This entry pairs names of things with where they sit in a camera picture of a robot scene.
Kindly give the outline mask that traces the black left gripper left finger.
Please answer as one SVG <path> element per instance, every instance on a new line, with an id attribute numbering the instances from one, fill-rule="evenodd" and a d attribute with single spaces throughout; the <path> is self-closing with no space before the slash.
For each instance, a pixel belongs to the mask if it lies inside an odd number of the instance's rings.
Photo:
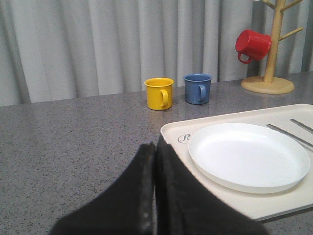
<path id="1" fill-rule="evenodd" d="M 155 145 L 142 144 L 119 178 L 102 194 L 64 216 L 52 235 L 151 235 Z"/>

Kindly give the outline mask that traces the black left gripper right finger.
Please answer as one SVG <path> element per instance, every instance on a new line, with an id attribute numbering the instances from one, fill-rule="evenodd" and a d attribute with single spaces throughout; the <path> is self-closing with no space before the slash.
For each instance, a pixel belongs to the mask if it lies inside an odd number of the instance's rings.
<path id="1" fill-rule="evenodd" d="M 163 137 L 155 156 L 157 234 L 267 235 L 262 223 L 207 190 Z"/>

